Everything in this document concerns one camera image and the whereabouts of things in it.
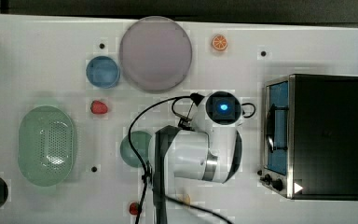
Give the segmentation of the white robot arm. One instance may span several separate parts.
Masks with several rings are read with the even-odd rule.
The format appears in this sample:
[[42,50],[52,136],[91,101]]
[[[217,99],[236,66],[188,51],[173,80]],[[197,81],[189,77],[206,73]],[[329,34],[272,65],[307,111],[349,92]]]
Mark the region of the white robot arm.
[[197,107],[187,127],[167,125],[155,132],[149,144],[154,224],[206,224],[175,206],[177,178],[226,183],[234,176],[242,157],[238,126],[241,103],[231,93],[206,96],[193,93]]

